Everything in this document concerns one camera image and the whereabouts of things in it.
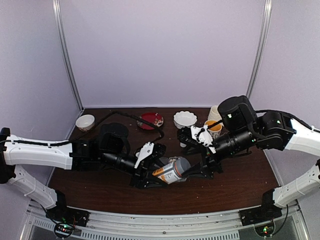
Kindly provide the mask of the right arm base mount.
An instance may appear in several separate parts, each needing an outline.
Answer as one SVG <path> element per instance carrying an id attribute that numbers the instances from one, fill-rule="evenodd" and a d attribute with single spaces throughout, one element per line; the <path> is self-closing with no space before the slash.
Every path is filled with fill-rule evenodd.
<path id="1" fill-rule="evenodd" d="M 253 225 L 255 233 L 264 239 L 276 233 L 274 220 L 281 217 L 282 209 L 278 207 L 254 207 L 239 211 L 242 226 Z"/>

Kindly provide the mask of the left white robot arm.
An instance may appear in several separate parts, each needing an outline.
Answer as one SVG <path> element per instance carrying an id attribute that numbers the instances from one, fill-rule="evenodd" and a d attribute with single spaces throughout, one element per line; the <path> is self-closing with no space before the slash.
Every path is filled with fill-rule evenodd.
<path id="1" fill-rule="evenodd" d="M 26 197 L 41 204 L 61 222 L 72 218 L 65 195 L 44 186 L 22 165 L 51 166 L 71 171 L 97 171 L 106 165 L 132 176 L 136 188 L 167 186 L 163 177 L 153 175 L 166 146 L 147 142 L 136 156 L 130 155 L 129 130 L 120 123 L 104 124 L 97 138 L 74 141 L 33 141 L 0 131 L 0 182 L 16 186 Z"/>

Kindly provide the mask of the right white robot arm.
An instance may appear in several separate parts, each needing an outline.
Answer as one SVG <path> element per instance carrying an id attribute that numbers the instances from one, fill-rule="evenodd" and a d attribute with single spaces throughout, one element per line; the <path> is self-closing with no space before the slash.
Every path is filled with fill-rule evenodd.
<path id="1" fill-rule="evenodd" d="M 320 131 L 291 113 L 277 110 L 254 110 L 249 99 L 233 96 L 217 107 L 227 133 L 213 138 L 210 126 L 183 127 L 177 138 L 200 153 L 202 160 L 182 176 L 212 178 L 221 173 L 221 161 L 235 158 L 238 153 L 255 146 L 261 150 L 295 150 L 314 156 L 320 154 Z"/>

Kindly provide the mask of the grey capped orange label bottle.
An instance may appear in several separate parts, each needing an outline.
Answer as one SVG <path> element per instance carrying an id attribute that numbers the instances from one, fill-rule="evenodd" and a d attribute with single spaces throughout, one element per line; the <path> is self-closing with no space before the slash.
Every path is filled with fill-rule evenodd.
<path id="1" fill-rule="evenodd" d="M 186 158 L 181 157 L 179 160 L 171 163 L 168 162 L 165 166 L 156 169 L 152 174 L 170 185 L 172 183 L 185 182 L 187 179 L 182 177 L 182 173 L 190 167 L 190 162 Z"/>

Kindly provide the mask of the small white pill bottle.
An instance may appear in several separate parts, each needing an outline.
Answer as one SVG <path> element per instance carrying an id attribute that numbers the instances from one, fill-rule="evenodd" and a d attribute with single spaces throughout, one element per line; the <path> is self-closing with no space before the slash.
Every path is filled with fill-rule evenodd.
<path id="1" fill-rule="evenodd" d="M 185 144 L 185 143 L 183 143 L 183 142 L 180 142 L 179 143 L 180 144 L 180 146 L 182 147 L 182 148 L 185 148 L 187 145 Z"/>

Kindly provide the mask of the clear plastic pill organizer box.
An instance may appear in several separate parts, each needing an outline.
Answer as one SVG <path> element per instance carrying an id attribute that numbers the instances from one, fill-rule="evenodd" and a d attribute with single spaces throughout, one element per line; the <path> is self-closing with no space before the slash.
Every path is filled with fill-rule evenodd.
<path id="1" fill-rule="evenodd" d="M 180 160 L 182 157 L 181 156 L 174 156 L 174 157 L 169 157 L 168 158 L 168 162 L 169 163 L 172 163 L 172 162 L 175 162 L 177 160 Z"/>

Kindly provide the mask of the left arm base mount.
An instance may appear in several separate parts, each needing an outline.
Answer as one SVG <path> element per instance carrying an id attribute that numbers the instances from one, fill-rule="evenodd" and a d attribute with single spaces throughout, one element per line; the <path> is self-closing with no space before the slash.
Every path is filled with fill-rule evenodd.
<path id="1" fill-rule="evenodd" d="M 77 227 L 86 227 L 90 213 L 85 210 L 75 208 L 42 208 L 45 216 L 50 219 L 53 224 L 53 233 L 60 239 L 66 239 L 77 231 Z"/>

